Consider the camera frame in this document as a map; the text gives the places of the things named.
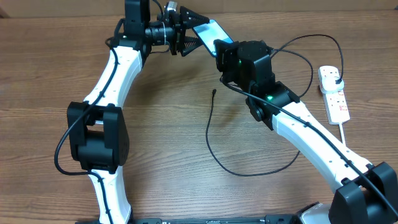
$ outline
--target phone screen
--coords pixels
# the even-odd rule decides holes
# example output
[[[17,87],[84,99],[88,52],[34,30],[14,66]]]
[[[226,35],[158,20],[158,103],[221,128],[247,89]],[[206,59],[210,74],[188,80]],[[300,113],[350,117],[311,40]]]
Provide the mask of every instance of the phone screen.
[[[216,48],[214,46],[215,40],[223,40],[227,43],[233,43],[233,40],[214,19],[211,19],[208,24],[194,27],[193,31],[202,40],[203,44],[213,57],[217,57]]]

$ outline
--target white power strip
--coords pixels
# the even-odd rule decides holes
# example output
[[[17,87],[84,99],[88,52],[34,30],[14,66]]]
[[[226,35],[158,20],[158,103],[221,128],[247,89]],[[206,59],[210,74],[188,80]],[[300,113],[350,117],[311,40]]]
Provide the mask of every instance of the white power strip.
[[[338,69],[333,66],[322,66],[318,70],[319,82],[325,84],[325,80],[330,80],[333,83],[328,86],[335,86],[334,91],[330,90],[329,93],[322,94],[323,101],[325,102],[326,114],[328,116],[329,124],[338,124],[340,127],[341,141],[345,145],[345,138],[342,124],[350,119],[347,101],[341,85],[335,85],[336,77],[340,77]]]

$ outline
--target black wire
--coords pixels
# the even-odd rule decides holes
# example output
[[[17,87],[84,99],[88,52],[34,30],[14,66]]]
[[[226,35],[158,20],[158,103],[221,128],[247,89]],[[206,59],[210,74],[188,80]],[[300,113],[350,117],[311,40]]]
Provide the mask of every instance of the black wire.
[[[150,54],[162,54],[162,53],[167,53],[167,52],[169,52],[172,46],[170,45],[170,43],[169,43],[168,41],[166,41],[165,44],[167,44],[167,45],[169,46],[169,47],[167,48],[167,50],[162,51],[162,52],[151,52]]]
[[[283,50],[286,46],[288,46],[291,42],[293,42],[293,41],[295,41],[295,40],[298,40],[298,39],[301,39],[301,38],[304,38],[304,37],[316,37],[316,36],[330,38],[330,39],[332,39],[332,40],[336,43],[336,45],[337,45],[337,47],[338,47],[338,51],[339,51],[339,53],[340,53],[340,57],[341,57],[341,75],[340,75],[340,78],[336,81],[336,83],[337,83],[337,84],[340,84],[341,81],[343,80],[343,74],[344,74],[344,58],[343,58],[343,51],[341,50],[340,44],[337,42],[337,40],[336,40],[334,37],[331,37],[331,36],[329,36],[329,35],[325,35],[325,34],[310,34],[310,35],[303,35],[303,36],[300,36],[300,37],[296,37],[296,38],[294,38],[294,39],[288,41],[286,44],[284,44],[283,46],[281,46],[279,49],[275,49],[275,53],[271,55],[271,58],[273,58],[278,52],[280,52],[281,50]]]
[[[299,56],[300,58],[302,58],[302,59],[304,59],[308,64],[309,64],[309,66],[311,67],[311,79],[310,79],[310,83],[308,84],[308,87],[307,87],[307,89],[304,91],[304,93],[303,94],[301,94],[300,96],[298,96],[298,97],[303,97],[306,93],[307,93],[307,91],[310,89],[310,87],[311,87],[311,84],[312,84],[312,80],[313,80],[313,67],[312,67],[312,64],[311,64],[311,62],[308,60],[308,59],[306,59],[303,55],[300,55],[299,53],[296,53],[296,52],[294,52],[294,51],[291,51],[291,50],[284,50],[284,49],[274,49],[274,50],[279,50],[279,51],[281,51],[281,52],[287,52],[287,53],[290,53],[290,54],[294,54],[294,55],[297,55],[297,56]]]
[[[398,212],[397,210],[391,205],[391,203],[387,200],[387,198],[380,192],[380,190],[358,169],[356,168],[356,166],[354,166],[353,162],[351,160],[349,160],[343,153],[340,152],[340,150],[338,150],[338,148],[321,132],[319,131],[316,127],[314,127],[311,123],[304,121],[303,119],[301,119],[300,117],[288,112],[287,110],[278,107],[277,105],[268,102],[260,97],[254,96],[250,93],[246,93],[245,91],[239,90],[231,85],[229,85],[228,83],[223,82],[222,77],[220,78],[221,82],[223,83],[223,85],[225,85],[227,88],[229,88],[230,90],[233,90],[237,93],[243,94],[245,96],[251,97],[254,100],[260,101],[261,103],[265,103],[267,105],[270,105],[276,109],[278,109],[279,111],[289,115],[290,117],[292,117],[293,119],[299,121],[300,123],[304,124],[305,127],[308,127],[310,129],[312,129],[313,131],[315,131],[319,136],[321,136],[321,138],[323,140],[325,140],[330,147],[341,157],[342,160],[344,160],[359,176],[362,180],[365,181],[365,183],[368,185],[368,187],[381,199],[381,201],[387,206],[387,208],[390,208],[391,211],[394,213],[394,215],[396,216],[396,218],[398,218]]]
[[[157,0],[153,0],[153,2],[156,3],[156,5],[159,7],[160,13],[161,13],[161,15],[162,15],[162,17],[160,18],[160,21],[163,21],[164,13],[163,13],[162,6],[160,5],[160,3],[159,3]]]
[[[106,213],[108,214],[108,218],[109,218],[110,224],[113,224],[111,212],[110,212],[110,210],[109,210],[108,203],[107,203],[107,200],[106,200],[105,186],[104,186],[104,182],[103,182],[102,177],[101,177],[99,174],[96,174],[96,173],[94,173],[94,172],[92,172],[92,171],[68,172],[68,171],[63,170],[63,169],[60,167],[60,164],[58,163],[58,155],[59,155],[59,153],[60,153],[62,144],[65,142],[66,138],[67,138],[68,135],[70,134],[70,131],[73,129],[73,127],[76,126],[77,122],[81,121],[85,116],[87,116],[87,114],[95,107],[95,105],[96,105],[96,104],[100,101],[100,99],[104,96],[104,93],[105,93],[106,89],[107,89],[107,88],[109,87],[109,85],[111,84],[111,81],[112,81],[112,79],[113,79],[113,77],[114,77],[114,74],[116,73],[116,70],[118,69],[118,64],[119,64],[118,55],[116,54],[116,51],[113,49],[113,47],[111,46],[111,44],[108,43],[108,41],[111,40],[111,39],[112,39],[112,37],[106,39],[105,44],[111,49],[111,51],[112,51],[112,53],[113,53],[113,55],[114,55],[114,58],[115,58],[115,62],[114,62],[114,67],[113,67],[112,74],[111,74],[111,76],[109,77],[108,81],[106,82],[106,84],[105,84],[104,88],[102,89],[102,91],[100,91],[100,93],[99,93],[97,99],[95,99],[95,101],[94,101],[91,105],[89,105],[89,107],[88,107],[86,110],[84,110],[84,112],[76,119],[75,122],[73,122],[73,124],[65,131],[65,133],[64,133],[63,136],[61,137],[61,139],[60,139],[60,141],[59,141],[59,143],[58,143],[58,145],[57,145],[57,148],[56,148],[56,150],[55,150],[55,154],[54,154],[54,164],[55,164],[55,167],[57,168],[57,170],[58,170],[59,172],[61,172],[62,174],[65,174],[65,175],[93,175],[93,176],[95,176],[95,177],[98,179],[98,182],[100,183],[101,189],[102,189],[102,196],[103,196],[103,200],[104,200],[105,210],[106,210]]]
[[[280,172],[280,171],[288,168],[290,165],[292,165],[294,163],[294,161],[299,156],[300,151],[296,154],[296,156],[293,158],[293,160],[289,164],[287,164],[286,166],[284,166],[284,167],[282,167],[280,169],[274,170],[274,171],[265,172],[265,173],[261,173],[261,174],[237,174],[235,172],[230,171],[225,166],[223,166],[221,164],[221,162],[217,159],[217,157],[214,155],[213,151],[211,150],[211,147],[210,147],[210,144],[209,144],[209,140],[208,140],[208,132],[209,132],[209,127],[210,127],[211,116],[213,114],[214,96],[216,95],[216,91],[217,91],[216,89],[213,90],[213,96],[211,97],[211,110],[210,110],[209,122],[207,123],[207,128],[206,128],[206,143],[207,143],[207,147],[209,148],[209,151],[210,151],[211,155],[213,156],[214,160],[218,163],[218,165],[221,166],[221,168],[223,168],[226,172],[229,172],[230,174],[236,175],[238,177],[255,177],[255,176],[261,176],[261,175],[275,174],[277,172]]]

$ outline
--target wooden table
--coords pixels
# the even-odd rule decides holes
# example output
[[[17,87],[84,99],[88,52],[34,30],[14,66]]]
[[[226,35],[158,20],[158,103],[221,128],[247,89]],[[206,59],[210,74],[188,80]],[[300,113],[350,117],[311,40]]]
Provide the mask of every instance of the wooden table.
[[[374,164],[398,170],[397,11],[212,14],[234,40],[261,40],[273,47],[305,34],[328,34],[343,48],[351,120],[347,145]],[[67,128],[66,109],[92,90],[108,61],[105,38],[121,16],[0,19],[0,223],[73,223],[99,211],[88,177],[69,177],[54,167],[55,146]],[[316,70],[340,68],[336,45],[313,37],[289,49]],[[308,65],[280,53],[278,80],[298,94],[310,79]],[[265,177],[235,177],[222,170],[205,143],[211,91],[217,88],[210,144],[220,161],[240,173],[271,171],[297,150],[257,123],[245,97],[219,81],[204,47],[185,58],[151,55],[124,107],[130,136],[124,181],[137,218],[260,217],[292,213],[333,194],[318,171],[300,156],[287,170]],[[334,135],[317,73],[302,98]],[[68,142],[60,153],[66,170],[80,170]]]

